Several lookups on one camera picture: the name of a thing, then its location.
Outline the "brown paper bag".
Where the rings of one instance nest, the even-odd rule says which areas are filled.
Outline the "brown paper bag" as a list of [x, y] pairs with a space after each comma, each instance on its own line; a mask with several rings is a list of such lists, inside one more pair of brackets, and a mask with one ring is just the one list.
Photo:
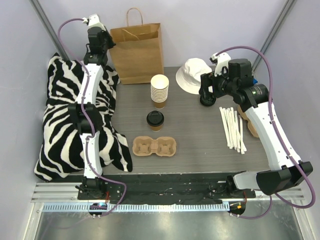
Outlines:
[[164, 74], [164, 56], [160, 23], [145, 24], [140, 13], [140, 24], [112, 28], [115, 46], [109, 50], [115, 70], [123, 85], [146, 84], [155, 75]]

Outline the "black plastic cup lid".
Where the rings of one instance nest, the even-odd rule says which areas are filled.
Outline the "black plastic cup lid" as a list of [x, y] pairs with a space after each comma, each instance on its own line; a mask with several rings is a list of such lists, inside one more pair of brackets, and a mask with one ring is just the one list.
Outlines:
[[165, 117], [162, 112], [153, 110], [146, 116], [147, 123], [152, 127], [158, 127], [164, 123]]

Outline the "single brown paper cup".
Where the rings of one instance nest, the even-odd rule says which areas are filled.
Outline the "single brown paper cup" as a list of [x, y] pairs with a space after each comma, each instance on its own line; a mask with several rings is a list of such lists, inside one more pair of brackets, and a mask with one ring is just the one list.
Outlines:
[[163, 128], [163, 124], [160, 124], [160, 125], [150, 125], [149, 126], [150, 129], [154, 132], [158, 132], [160, 131], [162, 128]]

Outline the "brown cardboard cup carrier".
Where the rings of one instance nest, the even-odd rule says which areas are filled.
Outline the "brown cardboard cup carrier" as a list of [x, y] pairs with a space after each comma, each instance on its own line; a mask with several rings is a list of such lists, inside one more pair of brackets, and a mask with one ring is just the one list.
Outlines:
[[149, 136], [137, 136], [133, 140], [132, 151], [136, 156], [146, 157], [156, 154], [159, 157], [172, 157], [177, 151], [173, 137], [161, 136], [153, 139]]

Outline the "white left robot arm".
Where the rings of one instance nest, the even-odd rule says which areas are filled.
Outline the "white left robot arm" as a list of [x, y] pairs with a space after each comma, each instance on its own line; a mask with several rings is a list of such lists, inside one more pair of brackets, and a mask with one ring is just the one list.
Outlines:
[[107, 184], [101, 176], [103, 169], [99, 156], [99, 136], [103, 119], [96, 107], [100, 81], [108, 62], [107, 52], [115, 46], [104, 26], [91, 26], [88, 31], [89, 43], [81, 61], [84, 76], [75, 103], [68, 105], [68, 113], [79, 133], [84, 152], [84, 173], [81, 185], [77, 185], [79, 200], [103, 199]]

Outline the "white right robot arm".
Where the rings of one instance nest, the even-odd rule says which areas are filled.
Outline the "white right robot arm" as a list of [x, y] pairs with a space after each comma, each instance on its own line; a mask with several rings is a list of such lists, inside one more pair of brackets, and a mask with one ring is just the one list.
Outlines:
[[212, 56], [212, 72], [200, 76], [200, 102], [212, 106], [216, 99], [231, 96], [254, 126], [265, 150], [269, 170], [244, 171], [228, 178], [226, 193], [233, 198], [244, 189], [260, 190], [270, 196], [298, 186], [313, 171], [309, 161], [303, 162], [284, 133], [274, 105], [269, 103], [269, 91], [264, 84], [254, 82], [252, 64], [246, 58], [231, 59], [229, 55]]

